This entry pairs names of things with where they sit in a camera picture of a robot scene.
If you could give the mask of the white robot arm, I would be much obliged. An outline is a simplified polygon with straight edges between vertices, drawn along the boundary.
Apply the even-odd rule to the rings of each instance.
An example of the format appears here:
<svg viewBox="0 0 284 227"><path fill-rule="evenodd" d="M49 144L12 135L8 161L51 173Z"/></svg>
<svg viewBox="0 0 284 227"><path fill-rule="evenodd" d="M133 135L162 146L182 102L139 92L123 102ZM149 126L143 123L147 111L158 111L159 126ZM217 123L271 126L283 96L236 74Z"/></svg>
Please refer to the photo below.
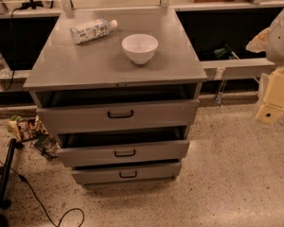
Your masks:
<svg viewBox="0 0 284 227"><path fill-rule="evenodd" d="M284 114L284 9L271 25L246 45L246 49L259 53L264 51L266 59L277 68L268 77L265 93L257 111L256 119L265 124L274 124Z"/></svg>

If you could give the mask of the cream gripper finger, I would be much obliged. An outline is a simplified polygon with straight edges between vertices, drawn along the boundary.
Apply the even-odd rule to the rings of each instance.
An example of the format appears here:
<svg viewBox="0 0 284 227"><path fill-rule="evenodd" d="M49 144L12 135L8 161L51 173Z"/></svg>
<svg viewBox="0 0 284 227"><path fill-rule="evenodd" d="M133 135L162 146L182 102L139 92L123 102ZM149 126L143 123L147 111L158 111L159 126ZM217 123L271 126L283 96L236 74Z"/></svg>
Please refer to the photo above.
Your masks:
<svg viewBox="0 0 284 227"><path fill-rule="evenodd" d="M250 52L259 53L266 50L267 37L270 28L265 28L258 33L247 45L246 49Z"/></svg>
<svg viewBox="0 0 284 227"><path fill-rule="evenodd" d="M284 67L276 69L269 77L257 121L274 124L284 114Z"/></svg>

